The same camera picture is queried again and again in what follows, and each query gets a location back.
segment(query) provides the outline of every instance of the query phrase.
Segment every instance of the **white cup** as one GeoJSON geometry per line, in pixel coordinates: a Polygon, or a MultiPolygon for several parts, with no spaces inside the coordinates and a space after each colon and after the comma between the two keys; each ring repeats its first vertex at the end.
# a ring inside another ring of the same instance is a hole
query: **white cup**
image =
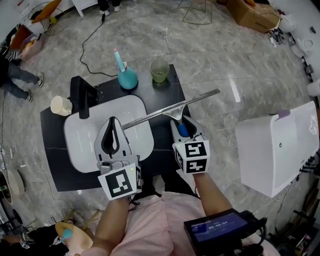
{"type": "Polygon", "coordinates": [[[68,116],[72,112],[72,103],[67,98],[55,96],[51,100],[50,109],[54,114],[68,116]]]}

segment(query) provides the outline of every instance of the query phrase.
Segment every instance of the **person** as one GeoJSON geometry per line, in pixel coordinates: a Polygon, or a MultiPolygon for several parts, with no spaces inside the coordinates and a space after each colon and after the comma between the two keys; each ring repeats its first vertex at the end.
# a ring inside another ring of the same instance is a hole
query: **person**
{"type": "Polygon", "coordinates": [[[55,225],[37,228],[20,235],[5,235],[0,242],[0,252],[6,255],[54,255],[65,256],[69,251],[58,236],[55,225]]]}
{"type": "MultiPolygon", "coordinates": [[[[98,5],[100,6],[100,14],[108,16],[110,12],[108,11],[109,9],[109,4],[107,0],[98,0],[98,5]]],[[[115,12],[119,12],[120,8],[122,7],[121,5],[121,0],[112,0],[112,6],[115,12]]]]}
{"type": "MultiPolygon", "coordinates": [[[[200,198],[177,172],[161,175],[165,189],[157,193],[152,178],[144,178],[142,192],[130,206],[128,198],[112,200],[96,228],[93,245],[81,256],[188,256],[195,255],[184,230],[184,222],[232,208],[208,173],[194,174],[200,198]]],[[[256,234],[248,238],[256,244],[256,234]]],[[[267,241],[264,255],[280,256],[267,241]]]]}
{"type": "Polygon", "coordinates": [[[33,96],[30,90],[24,91],[19,88],[12,79],[18,79],[26,83],[38,85],[41,88],[44,85],[44,76],[42,73],[34,75],[26,70],[9,62],[2,55],[0,56],[0,89],[7,91],[11,95],[32,102],[33,96]]]}

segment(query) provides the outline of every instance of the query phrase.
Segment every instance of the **cardboard box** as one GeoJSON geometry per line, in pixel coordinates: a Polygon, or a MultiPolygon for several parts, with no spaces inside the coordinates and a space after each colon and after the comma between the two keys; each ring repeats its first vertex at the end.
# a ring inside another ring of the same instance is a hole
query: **cardboard box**
{"type": "Polygon", "coordinates": [[[229,0],[226,8],[238,25],[262,33],[275,28],[280,22],[280,15],[268,4],[256,3],[253,7],[243,0],[229,0]]]}

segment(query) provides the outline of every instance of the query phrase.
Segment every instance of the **blue handle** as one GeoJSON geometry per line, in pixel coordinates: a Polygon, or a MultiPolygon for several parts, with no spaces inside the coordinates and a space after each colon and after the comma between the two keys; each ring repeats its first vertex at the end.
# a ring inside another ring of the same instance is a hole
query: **blue handle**
{"type": "Polygon", "coordinates": [[[118,63],[118,66],[119,66],[119,69],[121,70],[121,72],[125,72],[126,68],[125,68],[125,65],[124,65],[121,57],[120,57],[119,52],[115,51],[114,56],[115,56],[116,62],[118,63]]]}
{"type": "Polygon", "coordinates": [[[182,137],[189,137],[187,127],[184,123],[178,125],[178,132],[182,137]]]}

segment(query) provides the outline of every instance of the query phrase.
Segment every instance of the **person's arm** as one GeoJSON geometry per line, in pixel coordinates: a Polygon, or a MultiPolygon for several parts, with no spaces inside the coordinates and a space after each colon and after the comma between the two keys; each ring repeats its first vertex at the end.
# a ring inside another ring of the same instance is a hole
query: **person's arm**
{"type": "Polygon", "coordinates": [[[20,243],[21,237],[20,235],[4,235],[2,240],[8,242],[10,245],[20,243]]]}
{"type": "Polygon", "coordinates": [[[105,249],[109,254],[125,236],[129,200],[112,200],[106,206],[101,220],[96,227],[92,247],[105,249]]]}
{"type": "Polygon", "coordinates": [[[193,178],[206,216],[232,208],[229,200],[222,194],[208,173],[197,173],[193,175],[193,178]]]}

